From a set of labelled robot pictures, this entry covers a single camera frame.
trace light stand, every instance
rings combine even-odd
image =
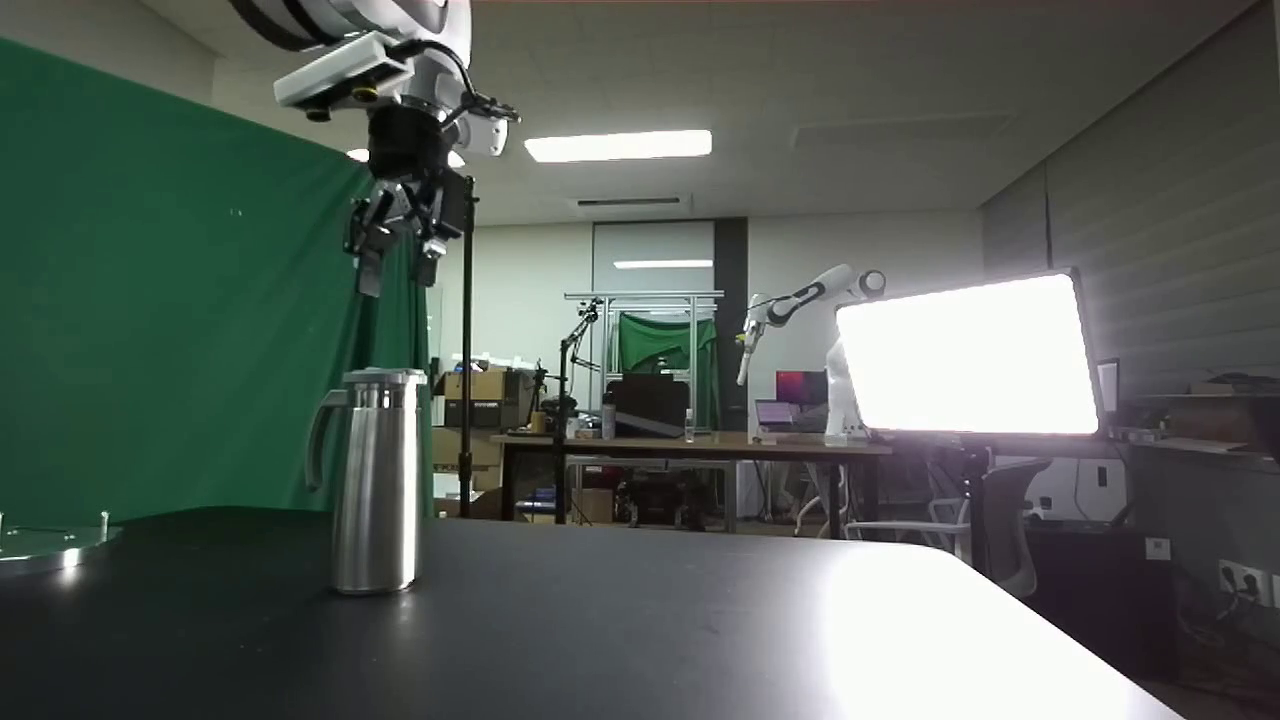
[[[554,523],[564,523],[569,509],[569,357],[575,344],[587,337],[587,329],[599,319],[599,296],[583,298],[575,309],[575,329],[560,338],[560,360],[554,360],[554,437],[551,437],[551,454],[554,454]]]

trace green backdrop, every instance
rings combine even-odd
[[[388,331],[354,338],[338,231],[362,172],[16,45],[0,143],[0,513],[296,504],[319,391],[415,344],[401,278],[362,309]]]

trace metal pitcher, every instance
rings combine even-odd
[[[418,533],[418,415],[415,367],[361,367],[331,389],[307,428],[307,488],[325,485],[328,425],[348,415],[331,488],[331,589],[342,594],[401,592],[415,579]]]

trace chair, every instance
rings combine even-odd
[[[895,519],[849,519],[849,537],[895,537],[925,541],[948,547],[962,560],[982,560],[982,575],[993,575],[1010,594],[1036,592],[1036,564],[1026,547],[1026,523],[1036,509],[1024,498],[1026,485],[1047,469],[1042,454],[995,460],[971,490],[962,480],[928,460],[928,490],[925,515]]]

